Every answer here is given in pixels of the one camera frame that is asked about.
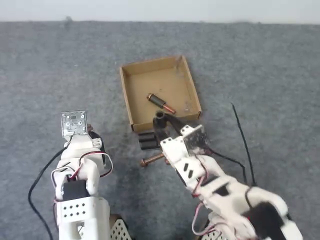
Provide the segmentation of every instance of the robotic arm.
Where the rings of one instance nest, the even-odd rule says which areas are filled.
[[[61,126],[67,148],[51,173],[59,239],[109,240],[110,207],[99,197],[98,184],[113,163],[101,138],[88,132],[85,111],[63,112]],[[106,159],[111,163],[107,171]]]
[[[171,138],[164,131],[170,122],[180,134]],[[207,136],[202,125],[193,128],[176,117],[157,112],[153,128],[162,151],[185,187],[200,204],[212,212],[209,224],[198,236],[220,231],[228,240],[302,240],[285,201],[278,195],[256,186],[249,187],[224,173],[214,158],[206,155]]]

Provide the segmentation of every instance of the open cardboard tray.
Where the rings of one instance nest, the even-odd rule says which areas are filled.
[[[123,65],[120,76],[132,131],[139,133],[153,128],[152,120],[161,108],[147,100],[149,93],[174,108],[175,116],[186,120],[199,118],[202,110],[184,56]]]

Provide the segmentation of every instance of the white wall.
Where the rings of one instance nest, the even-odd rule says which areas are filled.
[[[320,24],[320,0],[0,0],[0,21]]]

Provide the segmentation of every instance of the black cable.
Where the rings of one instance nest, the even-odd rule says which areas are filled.
[[[251,161],[251,156],[250,156],[250,153],[249,153],[249,149],[248,149],[247,141],[246,141],[246,138],[245,138],[245,134],[242,131],[240,120],[239,120],[235,105],[233,103],[231,103],[231,104],[232,104],[232,109],[233,109],[233,112],[234,112],[234,115],[235,115],[235,118],[236,118],[236,123],[238,125],[238,128],[239,128],[241,136],[242,136],[242,140],[243,140],[243,143],[244,143],[246,155],[248,157],[248,161],[249,161],[249,165],[250,165],[250,171],[251,171],[251,177],[252,177],[252,186],[257,186],[257,182],[256,182],[256,179],[255,179],[255,173],[254,173],[254,167],[253,167],[253,164],[252,164],[252,161]]]
[[[50,228],[46,222],[46,220],[41,216],[40,212],[36,209],[35,205],[33,204],[32,200],[31,200],[31,194],[33,192],[33,190],[35,189],[36,185],[38,184],[40,178],[42,177],[42,175],[44,174],[44,172],[46,171],[46,169],[50,166],[50,164],[57,158],[59,157],[64,150],[66,150],[70,143],[71,143],[71,139],[72,139],[73,136],[71,136],[70,138],[70,141],[69,143],[67,144],[67,146],[65,146],[63,149],[61,149],[60,151],[58,151],[54,156],[53,158],[50,159],[50,161],[44,166],[44,168],[40,171],[39,175],[37,176],[37,178],[34,180],[33,184],[31,185],[30,189],[29,189],[29,192],[28,192],[28,202],[30,204],[30,207],[32,208],[32,210],[34,211],[34,213],[39,217],[39,219],[41,220],[41,222],[43,223],[48,235],[49,235],[49,238],[50,240],[53,240],[53,236],[52,236],[52,233],[50,231]]]
[[[251,205],[251,203],[250,203],[250,201],[249,201],[249,197],[248,197],[248,193],[251,191],[251,189],[252,189],[252,186],[250,186],[250,187],[245,191],[245,194],[244,194],[245,201],[246,201],[246,203],[248,204],[248,206],[249,206],[250,209],[253,208],[252,205]]]
[[[56,230],[59,232],[59,228],[58,228],[58,225],[57,225],[56,205],[57,205],[56,203],[53,204],[53,206],[52,206],[52,213],[53,213],[53,220],[54,220],[55,228],[56,228]]]
[[[233,159],[233,158],[231,158],[231,157],[222,155],[222,154],[214,151],[213,149],[211,149],[209,146],[207,146],[207,148],[209,149],[209,151],[210,151],[212,154],[217,155],[217,156],[219,156],[220,158],[223,158],[223,159],[228,160],[228,161],[230,161],[230,162],[233,162],[233,163],[235,163],[235,164],[238,164],[238,165],[242,168],[243,181],[244,181],[245,184],[248,184],[247,175],[246,175],[246,167],[245,167],[241,162],[239,162],[239,161],[237,161],[237,160],[235,160],[235,159]]]

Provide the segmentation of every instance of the copper bolt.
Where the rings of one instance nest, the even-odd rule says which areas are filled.
[[[163,153],[159,153],[157,155],[151,156],[147,159],[142,158],[141,162],[140,162],[140,166],[145,168],[146,166],[148,166],[148,164],[155,162],[158,159],[163,158],[165,155]]]

